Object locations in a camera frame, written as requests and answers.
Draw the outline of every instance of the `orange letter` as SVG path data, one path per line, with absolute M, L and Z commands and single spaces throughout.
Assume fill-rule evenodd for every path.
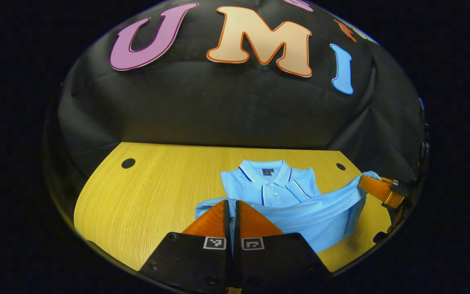
M 259 62 L 267 65 L 284 45 L 284 55 L 277 65 L 285 72 L 310 77 L 308 37 L 311 31 L 294 22 L 283 22 L 271 30 L 254 10 L 222 6 L 217 11 L 224 14 L 224 26 L 219 45 L 208 51 L 207 58 L 215 62 L 243 63 L 250 54 L 242 50 L 244 35 L 250 41 Z
M 346 34 L 346 36 L 349 37 L 349 39 L 352 39 L 353 41 L 357 41 L 353 36 L 351 36 L 351 34 L 353 33 L 352 31 L 349 30 L 349 28 L 347 28 L 347 26 L 345 26 L 345 24 L 339 22 L 338 20 L 336 19 L 333 19 L 341 28 L 341 30 Z

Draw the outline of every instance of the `light blue polo shirt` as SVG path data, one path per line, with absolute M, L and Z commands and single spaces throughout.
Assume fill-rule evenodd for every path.
M 289 207 L 321 195 L 312 168 L 292 169 L 284 160 L 244 160 L 239 169 L 220 173 L 228 198 L 267 207 Z
M 363 175 L 380 180 L 373 171 Z M 339 190 L 321 194 L 315 185 L 313 169 L 291 169 L 283 160 L 244 160 L 239 169 L 221 173 L 228 197 L 199 203 L 195 209 L 195 218 L 220 201 L 227 200 L 231 236 L 234 236 L 235 202 L 242 200 L 263 214 L 282 232 L 301 233 L 313 251 L 320 252 L 354 233 L 367 194 L 358 187 L 360 177 L 361 175 L 354 178 Z

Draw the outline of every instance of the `wood grain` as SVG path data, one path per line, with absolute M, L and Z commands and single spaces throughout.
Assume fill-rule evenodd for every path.
M 135 159 L 123 169 L 121 163 Z M 119 144 L 99 165 L 77 201 L 77 231 L 134 270 L 139 270 L 161 239 L 182 232 L 195 219 L 201 201 L 225 197 L 220 172 L 243 160 L 285 160 L 294 169 L 315 171 L 322 193 L 342 188 L 360 174 L 339 151 L 200 147 L 147 143 Z M 336 164 L 345 166 L 342 171 Z M 390 225 L 381 201 L 367 195 L 354 235 L 318 253 L 335 271 L 370 249 L 373 237 Z

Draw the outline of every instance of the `purple letter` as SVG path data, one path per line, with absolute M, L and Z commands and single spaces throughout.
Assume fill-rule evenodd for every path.
M 313 12 L 313 8 L 311 8 L 311 6 L 309 6 L 308 3 L 302 1 L 302 0 L 284 0 L 286 2 L 288 2 L 289 4 L 293 4 L 295 6 L 298 6 L 304 10 L 307 10 L 309 12 Z
M 112 48 L 110 65 L 118 71 L 127 71 L 128 69 L 147 65 L 162 56 L 175 40 L 186 12 L 198 5 L 198 3 L 184 4 L 161 13 L 164 20 L 159 27 L 159 31 L 157 31 L 155 39 L 148 47 L 138 51 L 132 51 L 132 41 L 140 26 L 148 22 L 150 18 L 141 19 L 124 28 L 119 32 L 119 38 Z

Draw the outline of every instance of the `black backdrop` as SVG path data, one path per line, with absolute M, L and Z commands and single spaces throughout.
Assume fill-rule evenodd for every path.
M 152 4 L 0 3 L 0 292 L 154 292 L 99 257 L 64 223 L 44 183 L 48 103 L 83 50 Z M 321 7 L 386 47 L 420 92 L 431 125 L 424 195 L 405 227 L 329 292 L 470 286 L 470 7 L 332 1 Z

